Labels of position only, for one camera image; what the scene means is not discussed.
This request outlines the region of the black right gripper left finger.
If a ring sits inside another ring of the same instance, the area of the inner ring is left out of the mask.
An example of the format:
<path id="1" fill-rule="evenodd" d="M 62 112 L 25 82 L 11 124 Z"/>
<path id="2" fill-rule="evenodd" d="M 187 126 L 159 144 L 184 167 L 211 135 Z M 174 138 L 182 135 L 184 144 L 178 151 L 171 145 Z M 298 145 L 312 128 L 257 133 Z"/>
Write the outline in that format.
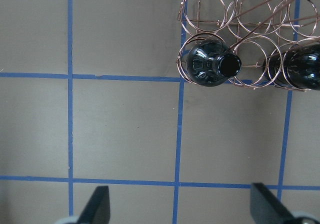
<path id="1" fill-rule="evenodd" d="M 80 214 L 78 224 L 108 224 L 110 222 L 109 187 L 98 186 Z"/>

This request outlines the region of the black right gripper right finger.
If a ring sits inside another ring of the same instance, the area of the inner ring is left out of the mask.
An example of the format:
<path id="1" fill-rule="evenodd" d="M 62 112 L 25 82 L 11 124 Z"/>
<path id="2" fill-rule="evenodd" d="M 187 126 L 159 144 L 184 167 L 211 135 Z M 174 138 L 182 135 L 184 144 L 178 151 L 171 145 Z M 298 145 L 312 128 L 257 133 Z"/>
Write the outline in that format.
<path id="1" fill-rule="evenodd" d="M 250 215 L 255 224 L 288 224 L 291 212 L 261 182 L 250 187 Z"/>

